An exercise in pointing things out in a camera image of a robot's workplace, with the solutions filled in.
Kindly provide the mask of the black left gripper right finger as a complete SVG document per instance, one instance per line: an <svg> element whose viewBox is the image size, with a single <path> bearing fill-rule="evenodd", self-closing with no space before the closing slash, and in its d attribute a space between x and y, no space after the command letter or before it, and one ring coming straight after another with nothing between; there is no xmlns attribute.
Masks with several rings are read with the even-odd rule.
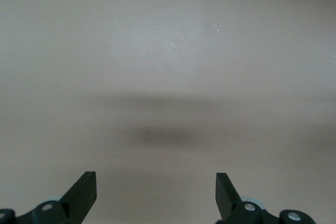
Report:
<svg viewBox="0 0 336 224"><path fill-rule="evenodd" d="M215 199L221 216L218 223L315 223L298 210L286 209L273 216L263 204L241 198L226 173L216 174Z"/></svg>

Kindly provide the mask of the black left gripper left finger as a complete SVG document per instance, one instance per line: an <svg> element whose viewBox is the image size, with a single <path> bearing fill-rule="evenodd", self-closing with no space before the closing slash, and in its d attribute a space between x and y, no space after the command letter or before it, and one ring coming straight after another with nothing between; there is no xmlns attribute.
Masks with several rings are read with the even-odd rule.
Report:
<svg viewBox="0 0 336 224"><path fill-rule="evenodd" d="M58 200L43 202L30 212L16 216L13 209L1 209L1 223L82 223L97 199L95 172L84 174Z"/></svg>

